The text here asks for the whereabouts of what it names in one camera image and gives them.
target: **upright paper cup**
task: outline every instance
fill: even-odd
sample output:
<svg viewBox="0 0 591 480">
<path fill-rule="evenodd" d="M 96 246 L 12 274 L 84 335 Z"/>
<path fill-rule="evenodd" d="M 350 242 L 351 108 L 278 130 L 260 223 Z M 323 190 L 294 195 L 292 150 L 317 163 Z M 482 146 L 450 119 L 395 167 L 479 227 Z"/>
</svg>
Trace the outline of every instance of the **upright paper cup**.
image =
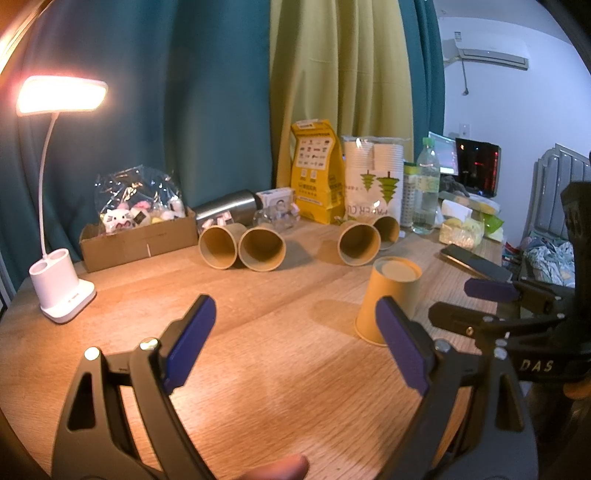
<svg viewBox="0 0 591 480">
<path fill-rule="evenodd" d="M 375 323 L 375 305 L 382 297 L 393 297 L 408 318 L 414 317 L 420 295 L 421 268 L 401 257 L 383 257 L 374 262 L 368 289 L 355 319 L 355 331 L 373 345 L 385 346 Z"/>
</svg>

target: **light switch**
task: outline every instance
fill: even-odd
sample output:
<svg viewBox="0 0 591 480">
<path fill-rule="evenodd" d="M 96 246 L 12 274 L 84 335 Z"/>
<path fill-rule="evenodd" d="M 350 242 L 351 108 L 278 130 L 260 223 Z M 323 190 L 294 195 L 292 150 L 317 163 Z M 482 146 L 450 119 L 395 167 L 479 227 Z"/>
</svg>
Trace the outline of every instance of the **light switch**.
<svg viewBox="0 0 591 480">
<path fill-rule="evenodd" d="M 470 124 L 460 124 L 460 137 L 470 138 Z"/>
</svg>

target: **teal curtain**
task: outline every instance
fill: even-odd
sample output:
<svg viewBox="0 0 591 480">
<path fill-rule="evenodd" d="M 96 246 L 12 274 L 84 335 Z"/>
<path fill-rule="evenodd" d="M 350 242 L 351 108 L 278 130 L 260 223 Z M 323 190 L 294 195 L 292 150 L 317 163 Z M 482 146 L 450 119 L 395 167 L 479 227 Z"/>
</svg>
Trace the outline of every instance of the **teal curtain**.
<svg viewBox="0 0 591 480">
<path fill-rule="evenodd" d="M 414 156 L 428 132 L 443 134 L 445 78 L 433 0 L 400 0 L 413 90 Z"/>
<path fill-rule="evenodd" d="M 49 249 L 80 258 L 97 174 L 168 171 L 189 206 L 271 187 L 269 0 L 54 0 L 0 78 L 0 251 L 18 287 L 41 258 L 37 182 L 49 115 L 17 118 L 34 74 L 104 80 L 91 113 L 61 114 L 47 153 Z"/>
</svg>

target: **clothes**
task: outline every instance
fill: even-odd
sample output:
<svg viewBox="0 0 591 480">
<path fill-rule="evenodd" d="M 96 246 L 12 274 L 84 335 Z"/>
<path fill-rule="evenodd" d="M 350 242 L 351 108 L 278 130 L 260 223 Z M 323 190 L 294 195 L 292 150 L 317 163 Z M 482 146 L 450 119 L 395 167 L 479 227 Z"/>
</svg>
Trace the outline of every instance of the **clothes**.
<svg viewBox="0 0 591 480">
<path fill-rule="evenodd" d="M 570 242 L 557 246 L 534 238 L 525 250 L 537 280 L 574 288 L 574 254 Z"/>
</svg>

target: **small box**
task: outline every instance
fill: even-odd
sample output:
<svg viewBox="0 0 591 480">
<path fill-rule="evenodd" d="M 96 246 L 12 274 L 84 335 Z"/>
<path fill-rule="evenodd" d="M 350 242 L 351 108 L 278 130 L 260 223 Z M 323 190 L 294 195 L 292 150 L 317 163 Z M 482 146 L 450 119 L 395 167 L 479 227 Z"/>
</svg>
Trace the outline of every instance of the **small box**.
<svg viewBox="0 0 591 480">
<path fill-rule="evenodd" d="M 197 245 L 195 212 L 185 218 L 101 235 L 100 224 L 88 224 L 80 234 L 80 248 L 89 272 L 116 267 L 142 258 Z"/>
<path fill-rule="evenodd" d="M 293 202 L 294 190 L 290 187 L 283 187 L 257 192 L 256 195 L 261 199 L 263 208 L 275 207 L 278 203 L 282 203 L 289 210 Z"/>
</svg>

